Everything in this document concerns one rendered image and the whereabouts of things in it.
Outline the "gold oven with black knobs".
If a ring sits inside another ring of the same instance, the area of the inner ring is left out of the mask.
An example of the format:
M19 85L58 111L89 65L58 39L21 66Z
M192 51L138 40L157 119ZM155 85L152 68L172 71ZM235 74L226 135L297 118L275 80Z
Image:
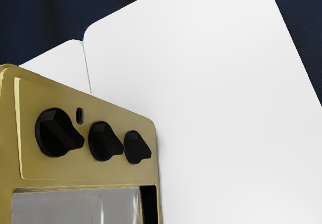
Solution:
M0 224L162 224L154 123L0 66Z

